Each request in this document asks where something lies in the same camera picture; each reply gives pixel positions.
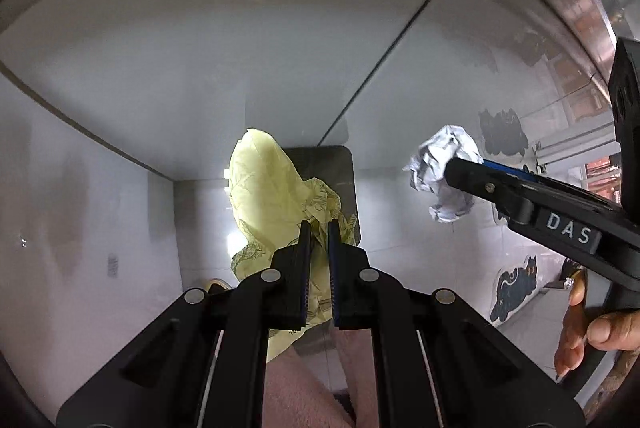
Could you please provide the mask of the person's right hand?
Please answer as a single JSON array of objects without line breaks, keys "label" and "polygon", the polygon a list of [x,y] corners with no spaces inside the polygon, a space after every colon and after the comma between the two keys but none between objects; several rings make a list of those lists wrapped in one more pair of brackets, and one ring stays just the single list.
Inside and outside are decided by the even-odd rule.
[{"label": "person's right hand", "polygon": [[573,275],[568,309],[554,355],[555,374],[559,378],[582,363],[587,344],[601,351],[636,351],[640,346],[639,311],[605,313],[588,320],[584,306],[586,290],[584,272],[578,271]]}]

